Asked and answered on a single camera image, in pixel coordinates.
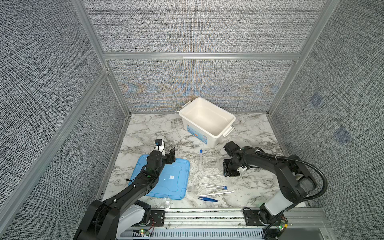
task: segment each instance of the blue plastic lid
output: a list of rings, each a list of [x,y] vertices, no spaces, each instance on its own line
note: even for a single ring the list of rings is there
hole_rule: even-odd
[[[134,179],[141,171],[144,165],[147,165],[147,157],[142,155],[137,161],[130,179]],[[147,196],[180,200],[185,196],[187,191],[190,163],[186,159],[176,158],[172,164],[166,164],[159,176],[159,182],[150,191]]]

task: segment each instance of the blue label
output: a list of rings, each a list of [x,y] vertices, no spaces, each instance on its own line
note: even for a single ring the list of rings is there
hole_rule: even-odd
[[[190,127],[189,125],[187,125],[187,130],[188,132],[190,132],[193,136],[197,137],[198,139],[200,139],[200,141],[202,141],[203,143],[207,144],[207,136],[206,135],[203,135],[201,133],[199,133],[198,131],[196,131],[195,129],[193,129],[192,127]]]

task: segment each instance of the marble patterned surface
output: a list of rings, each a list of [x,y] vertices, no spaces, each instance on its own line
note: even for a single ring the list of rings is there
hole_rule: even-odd
[[[165,151],[176,148],[176,157],[190,162],[190,174],[187,192],[182,200],[172,200],[171,208],[206,207],[258,207],[278,191],[278,182],[274,174],[263,169],[242,171],[239,177],[202,176],[222,173],[222,161],[229,158],[223,149],[225,143],[234,141],[240,147],[261,147],[267,153],[282,155],[279,144],[265,114],[236,114],[235,129],[214,149],[184,130],[178,114],[134,114],[128,125],[119,155],[109,179],[104,200],[112,197],[128,186],[139,157],[153,150],[154,140],[163,139]],[[203,150],[203,161],[199,162],[199,150]],[[226,185],[231,194],[213,197],[218,202],[198,200],[208,191],[200,182]],[[140,200],[152,208],[162,208],[162,199],[144,196]]]

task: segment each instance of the textured wall panel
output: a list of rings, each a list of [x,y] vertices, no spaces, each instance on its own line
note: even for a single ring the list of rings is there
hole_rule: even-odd
[[[312,204],[340,240],[383,239],[383,23],[384,1],[342,0],[272,117],[288,151],[327,176]]]
[[[326,0],[84,0],[105,51],[299,52]]]
[[[0,6],[0,207],[101,70],[71,1]]]
[[[228,111],[267,111],[290,60],[110,60],[131,111],[179,111],[203,97]]]
[[[124,118],[106,79],[1,239],[72,239],[96,197]]]

